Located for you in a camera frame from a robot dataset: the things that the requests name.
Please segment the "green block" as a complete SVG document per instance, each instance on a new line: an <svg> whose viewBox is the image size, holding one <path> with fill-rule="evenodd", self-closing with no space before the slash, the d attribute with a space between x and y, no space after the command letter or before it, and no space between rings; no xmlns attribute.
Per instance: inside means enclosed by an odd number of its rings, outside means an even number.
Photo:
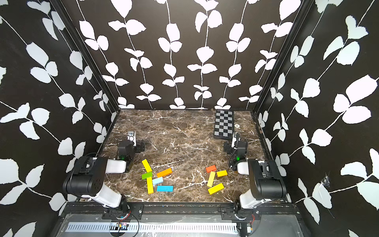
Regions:
<svg viewBox="0 0 379 237"><path fill-rule="evenodd" d="M152 176L153 176L153 173L150 171L150 172L142 174L141 178L142 180L146 180L147 178L152 178Z"/></svg>

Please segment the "long yellow block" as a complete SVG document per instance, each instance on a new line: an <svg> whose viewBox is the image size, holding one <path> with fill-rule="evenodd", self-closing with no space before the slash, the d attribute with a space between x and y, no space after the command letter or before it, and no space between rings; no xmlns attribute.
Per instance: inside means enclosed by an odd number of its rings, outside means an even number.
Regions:
<svg viewBox="0 0 379 237"><path fill-rule="evenodd" d="M147 190L148 190L148 194L152 194L154 192L154 187L153 187L153 179L152 177L148 177L146 179L147 181Z"/></svg>

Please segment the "light blue block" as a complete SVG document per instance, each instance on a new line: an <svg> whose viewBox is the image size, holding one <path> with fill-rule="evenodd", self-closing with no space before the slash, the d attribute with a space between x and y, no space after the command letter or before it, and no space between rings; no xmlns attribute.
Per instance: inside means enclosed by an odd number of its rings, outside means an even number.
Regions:
<svg viewBox="0 0 379 237"><path fill-rule="evenodd" d="M155 179L152 180L152 182L153 182L154 186L156 186L158 184L161 184L161 183L163 183L163 177L155 178Z"/></svg>

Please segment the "orange block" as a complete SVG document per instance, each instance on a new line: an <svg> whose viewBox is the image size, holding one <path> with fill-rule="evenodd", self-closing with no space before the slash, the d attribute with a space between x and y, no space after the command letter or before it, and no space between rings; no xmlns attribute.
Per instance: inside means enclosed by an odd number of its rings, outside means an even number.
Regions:
<svg viewBox="0 0 379 237"><path fill-rule="evenodd" d="M159 173L157 173L157 178L160 178L160 177L165 177L167 175L170 175L172 173L172 169L171 168L168 168L166 170L163 170Z"/></svg>

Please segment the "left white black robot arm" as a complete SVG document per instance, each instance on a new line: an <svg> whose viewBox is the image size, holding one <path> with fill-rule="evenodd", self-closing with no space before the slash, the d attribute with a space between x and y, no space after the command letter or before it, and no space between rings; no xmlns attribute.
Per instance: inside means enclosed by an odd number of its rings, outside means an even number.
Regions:
<svg viewBox="0 0 379 237"><path fill-rule="evenodd" d="M81 198L89 198L105 208L128 213L130 207L124 195L112 190L104 180L107 174L129 173L136 154L145 151L145 142L136 139L135 131L127 133L126 139L117 146L117 157L82 156L74 164L63 183L65 193Z"/></svg>

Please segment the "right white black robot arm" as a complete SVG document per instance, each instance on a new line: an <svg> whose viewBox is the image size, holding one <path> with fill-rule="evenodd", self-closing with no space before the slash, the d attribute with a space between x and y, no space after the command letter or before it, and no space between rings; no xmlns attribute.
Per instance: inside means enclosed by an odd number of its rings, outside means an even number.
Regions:
<svg viewBox="0 0 379 237"><path fill-rule="evenodd" d="M228 166L232 171L249 176L250 188L235 201L234 210L255 209L258 206L287 195L279 168L273 160L260 161L247 157L248 142L235 132L230 143L224 143L224 151L230 155Z"/></svg>

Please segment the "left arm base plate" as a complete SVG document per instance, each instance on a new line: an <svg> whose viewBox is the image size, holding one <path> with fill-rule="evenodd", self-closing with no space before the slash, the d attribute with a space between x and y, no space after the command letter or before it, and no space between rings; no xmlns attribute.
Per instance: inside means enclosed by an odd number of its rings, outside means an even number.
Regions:
<svg viewBox="0 0 379 237"><path fill-rule="evenodd" d="M128 203L128 213L131 212L138 220L141 219L144 210L144 205L136 202ZM127 212L116 209L105 209L102 215L103 220L118 221L119 218L125 216Z"/></svg>

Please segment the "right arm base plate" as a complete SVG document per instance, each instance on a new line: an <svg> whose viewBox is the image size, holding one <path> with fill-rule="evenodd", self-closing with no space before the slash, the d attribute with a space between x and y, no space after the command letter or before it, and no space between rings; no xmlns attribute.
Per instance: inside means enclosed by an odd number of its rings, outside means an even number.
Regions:
<svg viewBox="0 0 379 237"><path fill-rule="evenodd" d="M255 209L238 209L235 204L224 203L218 207L218 212L223 220L235 222L253 222L261 220L261 214Z"/></svg>

